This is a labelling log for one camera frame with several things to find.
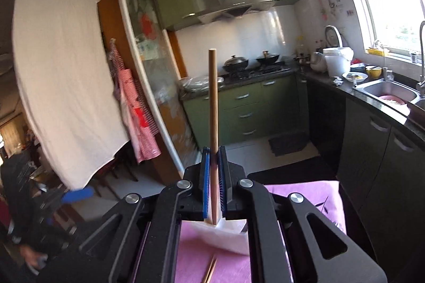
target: faucet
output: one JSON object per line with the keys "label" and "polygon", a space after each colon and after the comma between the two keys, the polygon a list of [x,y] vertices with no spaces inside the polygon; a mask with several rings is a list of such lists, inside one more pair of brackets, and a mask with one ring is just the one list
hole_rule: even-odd
{"label": "faucet", "polygon": [[421,56],[422,56],[422,74],[420,77],[420,82],[416,84],[416,90],[421,93],[421,97],[425,97],[425,59],[424,59],[424,46],[422,42],[422,29],[424,28],[425,20],[422,21],[419,28],[419,40],[421,42]]}
{"label": "faucet", "polygon": [[382,50],[382,56],[384,57],[384,66],[382,67],[382,77],[384,78],[385,81],[388,81],[389,79],[391,81],[392,78],[388,78],[388,73],[392,73],[392,71],[388,71],[387,59],[385,57],[385,50],[384,50],[384,47],[382,46],[381,41],[374,40],[372,47],[376,47],[377,49]]}

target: black granite countertop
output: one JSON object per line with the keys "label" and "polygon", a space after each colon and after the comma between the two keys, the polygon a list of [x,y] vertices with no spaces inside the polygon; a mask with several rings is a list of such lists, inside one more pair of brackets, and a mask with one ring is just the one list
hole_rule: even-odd
{"label": "black granite countertop", "polygon": [[[270,79],[282,78],[282,77],[285,77],[287,75],[293,74],[296,71],[297,71],[297,69],[288,67],[288,69],[283,70],[283,71],[277,71],[277,72],[267,73],[267,74],[263,74],[263,75],[256,75],[256,76],[253,76],[251,78],[246,78],[246,79],[241,79],[241,80],[225,80],[223,86],[220,87],[218,89],[218,91],[220,92],[220,91],[223,91],[223,90],[228,90],[230,88],[240,87],[240,86],[244,86],[244,85],[248,85],[248,84],[259,83],[261,81],[266,81],[266,80],[270,80]],[[181,101],[191,100],[193,98],[198,98],[198,97],[201,97],[201,96],[205,96],[207,94],[208,94],[208,90],[197,91],[197,92],[185,92],[185,91],[182,90],[181,94],[180,94],[180,100]]]}
{"label": "black granite countertop", "polygon": [[341,86],[336,87],[332,84],[333,78],[330,78],[327,73],[317,73],[312,71],[310,68],[306,68],[304,71],[297,71],[297,73],[305,77],[307,81],[317,82],[324,87],[334,90],[358,104],[367,107],[371,112],[381,116],[390,125],[395,127],[409,140],[425,151],[425,131],[421,127],[393,108],[361,93],[360,91],[354,90],[352,83],[344,81]]}

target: pink tablecloth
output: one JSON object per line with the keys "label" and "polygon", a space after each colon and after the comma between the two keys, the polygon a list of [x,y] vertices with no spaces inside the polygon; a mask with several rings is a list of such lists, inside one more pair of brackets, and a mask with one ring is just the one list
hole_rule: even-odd
{"label": "pink tablecloth", "polygon": [[[338,181],[314,181],[288,185],[269,185],[267,189],[278,195],[287,196],[298,192],[324,213],[331,221],[338,223],[346,232],[343,203],[338,193]],[[200,283],[213,255],[217,264],[211,283],[251,282],[249,257],[211,247],[202,242],[190,222],[183,222],[178,247],[177,283]]]}

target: person's hand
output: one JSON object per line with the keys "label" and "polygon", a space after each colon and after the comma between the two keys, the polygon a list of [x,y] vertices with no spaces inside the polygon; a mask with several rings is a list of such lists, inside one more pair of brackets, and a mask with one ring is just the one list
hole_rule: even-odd
{"label": "person's hand", "polygon": [[27,264],[31,265],[32,267],[35,267],[36,269],[40,269],[38,265],[38,259],[40,257],[45,256],[45,254],[36,252],[28,245],[21,245],[19,247],[19,251],[22,255],[22,257],[25,259]]}

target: tile backsplash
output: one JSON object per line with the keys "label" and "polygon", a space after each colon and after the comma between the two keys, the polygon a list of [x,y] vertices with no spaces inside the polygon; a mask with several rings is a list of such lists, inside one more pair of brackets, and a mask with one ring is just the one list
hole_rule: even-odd
{"label": "tile backsplash", "polygon": [[280,55],[295,53],[301,35],[294,6],[273,7],[267,12],[241,18],[193,25],[176,32],[184,64],[190,77],[208,74],[208,49],[217,49],[218,74],[232,55],[249,59],[255,66],[263,50]]}

